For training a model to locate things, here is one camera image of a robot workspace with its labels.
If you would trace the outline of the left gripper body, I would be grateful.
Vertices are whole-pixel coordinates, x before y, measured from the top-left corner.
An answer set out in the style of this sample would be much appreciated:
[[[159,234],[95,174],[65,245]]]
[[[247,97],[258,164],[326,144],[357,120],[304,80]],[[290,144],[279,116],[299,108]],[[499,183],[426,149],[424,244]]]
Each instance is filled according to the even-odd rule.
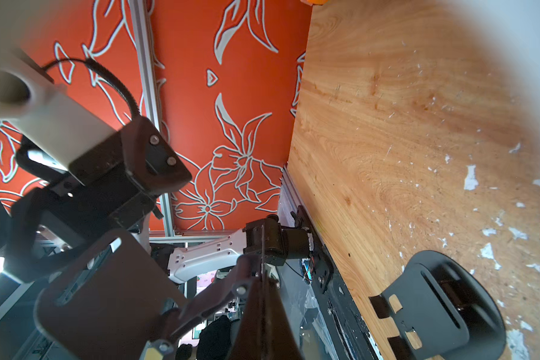
[[[32,189],[11,207],[4,273],[29,283],[62,270],[102,235],[141,222],[155,210],[157,198],[179,191],[191,179],[152,122],[134,118],[74,160],[68,172]],[[70,250],[37,258],[33,248],[40,226]]]

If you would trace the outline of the purple phone stand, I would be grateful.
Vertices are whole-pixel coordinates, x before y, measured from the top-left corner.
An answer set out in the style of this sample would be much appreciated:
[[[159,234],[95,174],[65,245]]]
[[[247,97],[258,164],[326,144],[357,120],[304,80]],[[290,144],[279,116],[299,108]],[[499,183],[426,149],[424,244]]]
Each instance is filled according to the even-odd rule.
[[[115,252],[68,301],[63,293],[94,255]],[[34,321],[78,359],[142,359],[147,347],[174,357],[178,339],[249,288],[260,257],[242,255],[228,276],[187,300],[126,230],[107,232],[38,297]]]

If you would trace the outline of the dark grey phone stand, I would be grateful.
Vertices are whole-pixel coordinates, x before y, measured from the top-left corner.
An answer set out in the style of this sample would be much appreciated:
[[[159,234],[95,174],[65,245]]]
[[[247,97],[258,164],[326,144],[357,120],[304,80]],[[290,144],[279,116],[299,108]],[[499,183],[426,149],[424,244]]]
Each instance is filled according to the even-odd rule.
[[[495,301],[465,268],[434,250],[416,253],[370,303],[399,331],[388,339],[396,359],[499,359],[506,346]]]

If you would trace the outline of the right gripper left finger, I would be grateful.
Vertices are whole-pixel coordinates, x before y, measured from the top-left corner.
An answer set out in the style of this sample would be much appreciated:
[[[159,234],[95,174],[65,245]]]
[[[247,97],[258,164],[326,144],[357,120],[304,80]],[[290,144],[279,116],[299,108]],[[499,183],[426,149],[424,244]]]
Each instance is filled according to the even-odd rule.
[[[267,359],[269,282],[257,279],[252,283],[241,325],[228,359]]]

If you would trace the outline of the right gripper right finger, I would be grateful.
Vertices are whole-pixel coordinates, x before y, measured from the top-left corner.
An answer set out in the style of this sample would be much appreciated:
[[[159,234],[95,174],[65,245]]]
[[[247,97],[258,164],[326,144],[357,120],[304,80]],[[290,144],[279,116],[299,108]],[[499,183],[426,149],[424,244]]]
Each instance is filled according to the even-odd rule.
[[[276,282],[262,279],[262,358],[302,359]]]

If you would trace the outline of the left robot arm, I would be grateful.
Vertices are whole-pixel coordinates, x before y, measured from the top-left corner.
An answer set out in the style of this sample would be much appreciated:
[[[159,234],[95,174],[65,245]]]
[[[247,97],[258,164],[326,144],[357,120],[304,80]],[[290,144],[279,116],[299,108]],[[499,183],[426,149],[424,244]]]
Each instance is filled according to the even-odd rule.
[[[97,140],[72,159],[64,173],[45,169],[48,186],[16,202],[6,247],[5,270],[23,283],[69,266],[102,236],[132,230],[157,211],[156,199],[189,183],[191,174],[147,118],[137,116],[123,129]],[[175,249],[166,274],[180,284],[212,270],[234,266],[244,254],[274,266],[306,259],[306,279],[325,290],[334,274],[305,213],[294,226],[276,217],[189,249]]]

